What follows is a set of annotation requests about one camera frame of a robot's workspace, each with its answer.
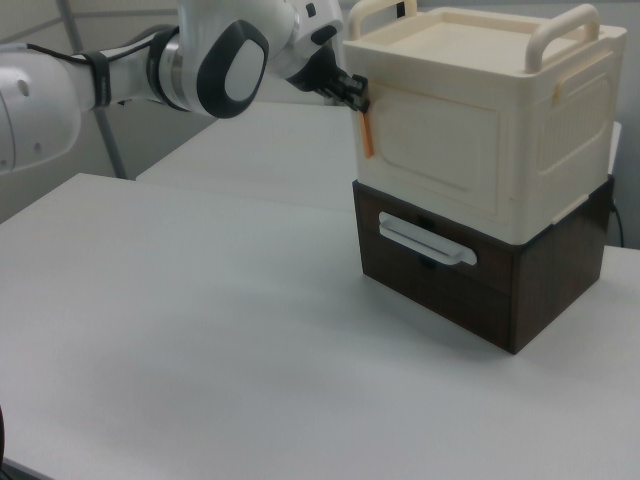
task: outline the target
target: plastic container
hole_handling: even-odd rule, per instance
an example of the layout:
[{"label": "plastic container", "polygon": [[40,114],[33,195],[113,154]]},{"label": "plastic container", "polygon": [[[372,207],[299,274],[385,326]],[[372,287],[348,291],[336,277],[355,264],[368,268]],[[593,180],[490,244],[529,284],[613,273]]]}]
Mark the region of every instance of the plastic container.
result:
[{"label": "plastic container", "polygon": [[601,27],[591,5],[545,20],[420,14],[413,0],[361,34],[396,3],[364,0],[349,17],[348,68],[371,96],[360,183],[521,245],[607,181],[624,29]]}]

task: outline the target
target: drawer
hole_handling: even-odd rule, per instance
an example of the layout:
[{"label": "drawer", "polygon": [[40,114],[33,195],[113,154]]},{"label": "drawer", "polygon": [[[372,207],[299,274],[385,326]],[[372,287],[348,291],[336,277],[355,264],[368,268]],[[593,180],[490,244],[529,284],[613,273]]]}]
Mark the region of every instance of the drawer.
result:
[{"label": "drawer", "polygon": [[[380,214],[383,213],[393,219],[400,220],[400,223],[404,221],[419,227],[426,232],[426,235],[435,234],[435,236],[455,242],[475,254],[477,260],[475,264],[460,262],[456,265],[442,265],[423,257],[421,265],[432,270],[455,272],[458,276],[474,280],[502,294],[511,294],[512,246],[362,185],[357,181],[353,185],[356,213],[362,230],[374,235],[374,237],[381,237]],[[385,238],[383,244],[387,243],[392,245],[393,241]],[[406,247],[399,245],[397,247],[400,250],[407,250]]]},{"label": "drawer", "polygon": [[365,275],[461,327],[506,348],[510,296],[455,269],[434,268],[420,254],[379,233],[359,229]]}]

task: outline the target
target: drawer handle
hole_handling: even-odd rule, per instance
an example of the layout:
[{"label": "drawer handle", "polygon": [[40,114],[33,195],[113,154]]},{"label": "drawer handle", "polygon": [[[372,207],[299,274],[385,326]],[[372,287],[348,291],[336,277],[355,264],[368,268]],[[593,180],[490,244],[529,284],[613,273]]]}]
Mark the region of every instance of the drawer handle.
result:
[{"label": "drawer handle", "polygon": [[405,222],[386,212],[381,212],[379,219],[380,235],[431,260],[443,265],[457,265],[460,262],[468,263],[469,265],[478,263],[478,257],[470,248]]}]

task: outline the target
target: box lid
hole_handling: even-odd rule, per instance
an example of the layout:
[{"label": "box lid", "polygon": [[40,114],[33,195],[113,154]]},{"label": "box lid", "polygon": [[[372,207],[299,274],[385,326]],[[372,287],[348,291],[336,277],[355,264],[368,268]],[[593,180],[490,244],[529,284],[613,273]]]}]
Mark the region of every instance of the box lid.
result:
[{"label": "box lid", "polygon": [[[360,23],[371,5],[365,0],[349,18],[346,42],[399,56],[506,75],[532,75],[586,44],[623,36],[624,29],[601,27],[597,10],[582,5],[554,19],[440,8],[394,21],[360,35]],[[358,8],[364,4],[369,8]]]}]

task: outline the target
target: orange tab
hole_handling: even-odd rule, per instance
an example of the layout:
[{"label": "orange tab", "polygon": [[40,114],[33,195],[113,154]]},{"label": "orange tab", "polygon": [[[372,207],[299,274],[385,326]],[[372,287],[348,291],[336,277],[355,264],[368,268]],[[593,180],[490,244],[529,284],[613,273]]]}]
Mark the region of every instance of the orange tab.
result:
[{"label": "orange tab", "polygon": [[373,157],[373,138],[371,137],[371,124],[369,123],[368,113],[359,113],[360,119],[360,135],[362,135],[362,146],[364,147],[364,157],[369,159]]}]

